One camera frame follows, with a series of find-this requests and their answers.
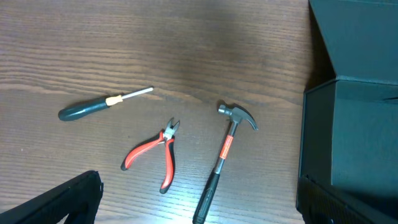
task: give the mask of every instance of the black plastic object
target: black plastic object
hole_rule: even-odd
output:
[[[60,110],[58,117],[61,121],[74,121],[91,113],[109,108],[105,98],[98,98],[87,103],[77,104]]]
[[[0,223],[94,224],[104,184],[96,171],[87,171],[28,202],[0,214]]]
[[[219,178],[219,174],[216,174],[214,172],[210,174],[209,179],[207,180],[205,190],[200,197],[197,210],[193,215],[193,224],[204,224],[207,213],[209,212],[211,201],[213,200],[214,193],[216,192]]]
[[[339,80],[304,95],[299,177],[398,219],[398,86]]]
[[[334,186],[303,176],[298,181],[297,210],[306,224],[397,224],[357,198]]]

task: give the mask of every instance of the metal shaft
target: metal shaft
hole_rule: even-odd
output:
[[[122,100],[125,100],[125,99],[133,97],[133,96],[137,96],[137,95],[140,95],[140,94],[143,94],[143,93],[147,93],[147,92],[150,92],[152,90],[154,90],[154,88],[153,87],[149,87],[149,88],[145,88],[143,90],[135,91],[133,93],[129,93],[129,94],[123,95],[122,96]]]
[[[238,124],[239,123],[237,123],[237,122],[231,122],[231,125],[229,126],[229,132],[228,132],[228,134],[230,136],[233,137],[235,135],[236,128],[238,127]],[[216,165],[214,166],[214,169],[213,169],[214,173],[216,173],[216,174],[220,174],[221,173],[221,170],[223,169],[224,161],[225,161],[225,159],[223,159],[221,157],[219,157],[217,159],[217,163],[216,163]]]

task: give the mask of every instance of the screwdriver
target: screwdriver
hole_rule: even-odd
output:
[[[109,108],[110,106],[115,105],[116,103],[120,103],[127,98],[147,93],[152,90],[154,90],[154,88],[149,87],[123,96],[119,95],[107,98],[102,97],[89,101],[87,103],[80,103],[75,106],[71,106],[60,110],[60,112],[58,113],[58,117],[60,118],[61,121],[74,121],[91,113]]]

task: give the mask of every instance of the screwdriver shaft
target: screwdriver shaft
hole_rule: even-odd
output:
[[[152,90],[154,90],[154,88],[153,87],[149,87],[149,88],[145,88],[143,90],[135,91],[134,93],[129,93],[129,94],[123,95],[122,96],[122,100],[125,100],[125,99],[133,97],[133,96],[137,96],[137,95],[140,95],[140,94],[143,94],[143,93],[147,93],[147,92],[150,92]]]

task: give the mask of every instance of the box lid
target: box lid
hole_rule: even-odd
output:
[[[338,80],[398,84],[397,0],[310,0]]]

